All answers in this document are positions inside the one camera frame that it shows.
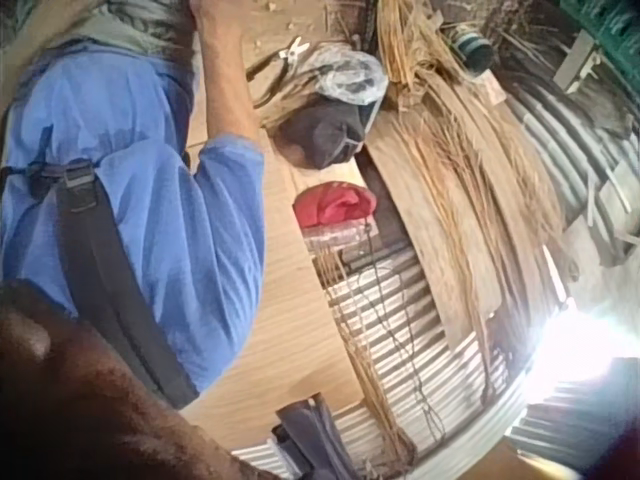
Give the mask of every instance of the strap buckle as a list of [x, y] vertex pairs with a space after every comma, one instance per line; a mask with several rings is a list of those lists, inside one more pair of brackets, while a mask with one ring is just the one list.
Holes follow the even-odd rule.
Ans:
[[83, 160], [66, 166], [58, 188], [67, 191], [72, 213], [80, 213], [98, 205], [95, 181], [96, 172], [90, 161]]

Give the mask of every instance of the plastic bag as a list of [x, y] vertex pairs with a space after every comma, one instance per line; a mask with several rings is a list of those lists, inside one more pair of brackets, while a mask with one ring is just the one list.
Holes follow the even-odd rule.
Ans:
[[377, 58], [345, 45], [328, 45], [313, 54], [304, 70], [317, 70], [316, 91], [353, 105], [369, 105], [387, 91], [389, 78]]

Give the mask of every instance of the blue shirt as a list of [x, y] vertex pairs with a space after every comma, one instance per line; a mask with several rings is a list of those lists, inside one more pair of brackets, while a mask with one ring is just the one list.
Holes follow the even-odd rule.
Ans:
[[[263, 156], [234, 136], [182, 162], [193, 74], [83, 43], [50, 54], [11, 110], [8, 160], [24, 168], [99, 162], [142, 292], [198, 391], [229, 367], [259, 303], [265, 238]], [[44, 133], [50, 141], [40, 148]], [[56, 240], [54, 192], [42, 203], [13, 175], [2, 198], [2, 278], [29, 279], [72, 314]]]

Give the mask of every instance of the black strap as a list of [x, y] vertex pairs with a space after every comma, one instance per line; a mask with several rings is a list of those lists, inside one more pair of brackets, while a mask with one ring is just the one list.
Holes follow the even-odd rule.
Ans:
[[149, 390], [174, 408], [188, 405], [197, 391], [144, 299], [91, 163], [68, 166], [55, 190], [62, 265], [80, 317]]

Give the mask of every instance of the person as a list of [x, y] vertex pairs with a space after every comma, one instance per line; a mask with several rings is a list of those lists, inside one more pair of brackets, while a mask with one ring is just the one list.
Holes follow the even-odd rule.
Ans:
[[151, 396], [26, 281], [0, 288], [0, 469], [11, 479], [273, 480]]
[[[202, 393], [245, 343], [264, 269], [264, 159], [242, 59], [244, 2], [29, 1], [2, 6], [3, 166], [14, 174], [2, 195], [1, 279], [29, 280], [69, 321], [78, 317], [56, 196], [34, 195], [26, 172], [34, 162], [88, 160], [153, 319]], [[196, 28], [208, 141], [191, 175], [183, 154]]]

